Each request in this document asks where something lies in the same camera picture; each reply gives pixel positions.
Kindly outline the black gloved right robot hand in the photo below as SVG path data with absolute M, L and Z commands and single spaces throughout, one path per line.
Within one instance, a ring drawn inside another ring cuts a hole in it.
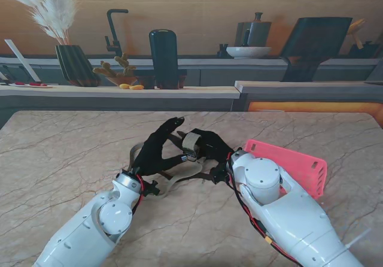
M 224 163 L 227 160 L 228 155 L 234 152 L 233 149 L 215 132 L 201 129 L 193 129 L 191 132 L 200 136 L 197 141 L 199 155 L 206 159 Z

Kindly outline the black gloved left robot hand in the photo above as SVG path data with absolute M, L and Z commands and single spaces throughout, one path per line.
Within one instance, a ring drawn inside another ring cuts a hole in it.
M 132 173 L 134 175 L 154 175 L 187 161 L 187 157 L 183 154 L 168 159 L 162 158 L 163 145 L 172 132 L 183 123 L 184 117 L 170 118 L 147 138 L 141 151 L 133 161 Z

